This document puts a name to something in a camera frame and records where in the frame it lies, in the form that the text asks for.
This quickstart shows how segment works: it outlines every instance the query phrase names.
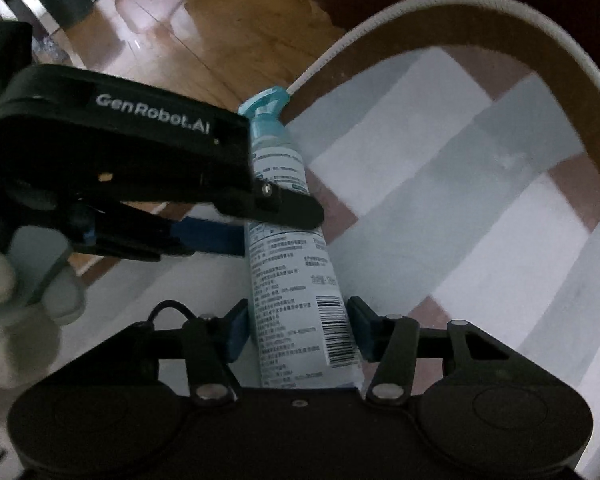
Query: bottle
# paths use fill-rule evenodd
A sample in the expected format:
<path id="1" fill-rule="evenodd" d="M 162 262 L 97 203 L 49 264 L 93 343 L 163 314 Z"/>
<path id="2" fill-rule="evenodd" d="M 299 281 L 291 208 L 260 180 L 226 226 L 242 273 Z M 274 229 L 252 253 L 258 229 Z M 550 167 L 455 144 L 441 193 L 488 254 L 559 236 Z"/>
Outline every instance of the bottle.
<path id="1" fill-rule="evenodd" d="M 289 95 L 265 90 L 240 106 L 251 120 L 257 178 L 307 193 L 304 163 L 278 120 Z M 252 334 L 266 388 L 361 387 L 360 354 L 322 231 L 250 222 Z"/>

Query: gloved hand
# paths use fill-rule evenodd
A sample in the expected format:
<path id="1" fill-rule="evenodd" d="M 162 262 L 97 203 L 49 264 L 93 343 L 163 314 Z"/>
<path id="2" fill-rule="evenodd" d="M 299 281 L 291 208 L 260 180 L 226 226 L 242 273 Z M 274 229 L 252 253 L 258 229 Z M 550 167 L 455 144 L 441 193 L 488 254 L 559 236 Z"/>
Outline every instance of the gloved hand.
<path id="1" fill-rule="evenodd" d="M 43 235 L 41 238 L 62 237 L 51 230 L 27 229 L 29 238 L 39 234 Z M 60 327 L 78 319 L 84 311 L 84 285 L 66 261 L 67 251 L 52 268 L 50 261 L 60 254 L 48 249 L 52 245 L 38 240 L 38 246 L 30 244 L 15 256 L 11 249 L 7 255 L 0 253 L 1 388 L 15 388 L 45 377 L 58 355 Z M 47 271 L 36 275 L 45 266 Z M 19 301 L 23 295 L 31 298 L 33 304 L 27 299 Z"/>

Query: screw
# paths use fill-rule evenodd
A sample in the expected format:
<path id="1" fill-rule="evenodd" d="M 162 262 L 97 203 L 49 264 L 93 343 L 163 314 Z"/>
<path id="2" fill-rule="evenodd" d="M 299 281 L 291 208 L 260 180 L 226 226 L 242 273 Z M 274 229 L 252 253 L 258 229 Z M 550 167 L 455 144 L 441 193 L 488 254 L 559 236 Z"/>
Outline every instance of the screw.
<path id="1" fill-rule="evenodd" d="M 382 400 L 395 400 L 404 395 L 403 387 L 393 383 L 376 384 L 371 392 Z"/>
<path id="2" fill-rule="evenodd" d="M 202 400 L 220 400 L 228 393 L 229 389 L 224 384 L 202 384 L 196 388 L 196 395 Z"/>

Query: bottle label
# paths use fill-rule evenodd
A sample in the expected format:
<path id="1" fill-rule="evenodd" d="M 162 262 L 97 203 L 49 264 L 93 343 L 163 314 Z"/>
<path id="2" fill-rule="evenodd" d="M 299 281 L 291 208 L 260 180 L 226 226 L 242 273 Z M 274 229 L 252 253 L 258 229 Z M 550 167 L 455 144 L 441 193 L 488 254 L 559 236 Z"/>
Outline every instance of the bottle label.
<path id="1" fill-rule="evenodd" d="M 254 152 L 258 178 L 308 193 L 295 150 Z M 360 386 L 360 356 L 320 229 L 252 222 L 249 256 L 262 386 Z"/>

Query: blue pump head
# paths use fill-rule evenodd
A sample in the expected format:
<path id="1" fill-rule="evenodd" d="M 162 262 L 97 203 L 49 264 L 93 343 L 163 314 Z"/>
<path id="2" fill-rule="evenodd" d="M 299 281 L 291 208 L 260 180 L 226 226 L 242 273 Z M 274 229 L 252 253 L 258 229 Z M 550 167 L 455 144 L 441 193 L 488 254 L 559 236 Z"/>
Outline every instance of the blue pump head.
<path id="1" fill-rule="evenodd" d="M 243 102 L 238 113 L 251 120 L 251 143 L 261 137 L 283 137 L 285 127 L 278 119 L 282 108 L 289 102 L 289 94 L 282 86 L 274 86 Z"/>

